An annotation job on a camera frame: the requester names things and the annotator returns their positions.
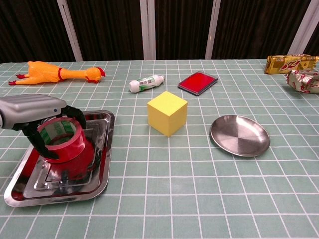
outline snack package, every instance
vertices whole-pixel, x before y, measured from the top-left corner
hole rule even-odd
[[[319,61],[319,56],[307,54],[268,56],[266,74],[283,74],[292,70],[312,70]]]
[[[319,72],[293,70],[287,75],[287,83],[296,91],[319,94]]]

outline rubber chicken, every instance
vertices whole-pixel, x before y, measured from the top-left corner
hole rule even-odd
[[[28,74],[16,75],[20,81],[9,81],[9,85],[33,85],[43,82],[60,82],[69,78],[85,78],[88,82],[98,83],[105,72],[100,67],[71,71],[42,61],[29,61]]]

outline yellow block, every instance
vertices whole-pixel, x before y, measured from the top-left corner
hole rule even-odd
[[[170,137],[186,123],[188,102],[168,91],[148,102],[149,125]]]

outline glue bottle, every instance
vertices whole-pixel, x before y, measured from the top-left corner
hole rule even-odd
[[[139,79],[137,81],[131,81],[129,84],[130,91],[133,93],[137,93],[146,89],[153,88],[155,86],[159,86],[164,81],[164,79],[164,76],[153,75],[143,79]]]

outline metal tray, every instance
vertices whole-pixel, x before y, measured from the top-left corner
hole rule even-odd
[[[222,149],[244,157],[264,153],[270,146],[266,130],[244,116],[222,116],[210,128],[210,137]]]
[[[109,111],[83,113],[87,123],[84,134],[94,151],[93,157],[78,161],[86,163],[74,163],[71,160],[50,164],[31,145],[4,193],[4,200],[9,206],[88,200],[105,189],[109,178],[115,118]],[[84,173],[80,177],[71,176],[74,172]]]

